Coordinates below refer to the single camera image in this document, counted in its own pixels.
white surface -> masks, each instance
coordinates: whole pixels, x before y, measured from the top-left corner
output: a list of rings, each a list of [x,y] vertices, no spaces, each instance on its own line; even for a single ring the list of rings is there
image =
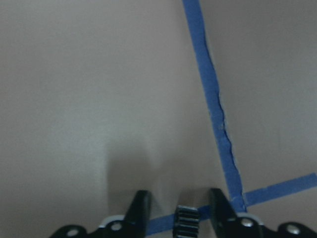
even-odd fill
[[[316,172],[317,2],[201,4],[245,192]],[[249,210],[269,226],[295,219],[314,229],[316,195],[304,192]]]
[[[0,22],[0,237],[225,189],[181,1],[3,0]]]

small black object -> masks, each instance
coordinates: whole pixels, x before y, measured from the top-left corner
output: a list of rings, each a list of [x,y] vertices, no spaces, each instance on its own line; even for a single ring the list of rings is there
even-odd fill
[[[218,238],[317,238],[308,227],[289,222],[272,231],[251,216],[239,217],[219,188],[210,190],[211,223]]]
[[[144,238],[150,209],[151,193],[139,190],[122,221],[109,222],[90,234],[81,226],[69,225],[57,230],[50,238]]]
[[[200,214],[196,208],[177,206],[174,215],[174,238],[197,238]]]

metal screw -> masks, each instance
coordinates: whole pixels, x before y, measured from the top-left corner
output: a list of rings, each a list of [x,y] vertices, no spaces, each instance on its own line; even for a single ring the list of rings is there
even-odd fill
[[[289,233],[294,235],[298,235],[301,232],[301,230],[295,225],[288,225],[286,229]]]
[[[241,220],[241,224],[245,227],[252,227],[253,226],[253,221],[251,221],[250,219],[248,218],[243,218]]]
[[[120,222],[113,223],[111,226],[111,230],[113,231],[119,231],[122,228],[122,225]]]
[[[74,237],[77,234],[78,234],[78,230],[76,229],[71,229],[69,232],[67,232],[68,237]]]

